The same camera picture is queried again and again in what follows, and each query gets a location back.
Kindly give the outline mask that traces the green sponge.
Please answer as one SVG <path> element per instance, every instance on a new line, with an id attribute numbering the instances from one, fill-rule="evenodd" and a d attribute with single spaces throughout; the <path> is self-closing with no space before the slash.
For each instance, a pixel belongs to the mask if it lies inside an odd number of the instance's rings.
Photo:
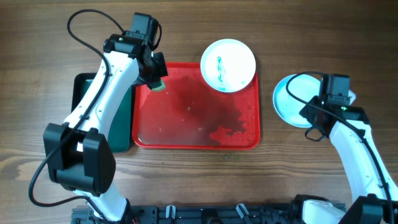
<path id="1" fill-rule="evenodd" d="M 165 83 L 164 83 L 163 80 L 160 80 L 160 81 L 154 82 L 152 84 L 152 89 L 151 90 L 152 91 L 162 91 L 164 89 L 165 89 Z"/>

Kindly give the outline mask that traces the light blue plate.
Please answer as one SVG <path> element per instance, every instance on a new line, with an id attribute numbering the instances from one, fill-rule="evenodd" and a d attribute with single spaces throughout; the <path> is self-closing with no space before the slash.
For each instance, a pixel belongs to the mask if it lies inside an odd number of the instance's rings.
<path id="1" fill-rule="evenodd" d="M 322 77 L 322 72 L 308 71 L 291 80 L 295 74 L 283 78 L 275 87 L 272 102 L 276 113 L 286 123 L 298 127 L 309 128 L 312 124 L 307 118 L 300 115 L 305 103 L 295 99 L 287 90 L 297 98 L 309 103 L 314 96 L 319 95 L 321 81 L 313 75 Z"/>

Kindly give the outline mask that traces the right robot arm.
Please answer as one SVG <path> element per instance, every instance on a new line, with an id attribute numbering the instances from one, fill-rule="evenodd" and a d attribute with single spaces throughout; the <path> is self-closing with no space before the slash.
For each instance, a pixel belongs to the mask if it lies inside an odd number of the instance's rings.
<path id="1" fill-rule="evenodd" d="M 349 76 L 320 73 L 320 91 L 304 102 L 300 116 L 338 151 L 353 204 L 343 212 L 316 199 L 302 202 L 305 223 L 397 223 L 397 185 L 373 141 L 364 110 L 351 105 Z"/>

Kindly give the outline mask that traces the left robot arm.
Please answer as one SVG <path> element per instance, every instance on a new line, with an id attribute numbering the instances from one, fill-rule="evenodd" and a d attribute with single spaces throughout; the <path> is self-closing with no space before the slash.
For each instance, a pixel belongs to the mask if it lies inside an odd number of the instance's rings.
<path id="1" fill-rule="evenodd" d="M 87 92 L 62 124 L 49 124 L 43 135 L 52 182 L 75 193 L 93 210 L 99 223 L 134 223 L 131 206 L 114 184 L 116 161 L 108 144 L 114 116 L 128 89 L 145 85 L 165 88 L 164 56 L 157 51 L 159 22 L 135 13 L 128 30 L 113 34 L 99 51 L 101 64 Z"/>

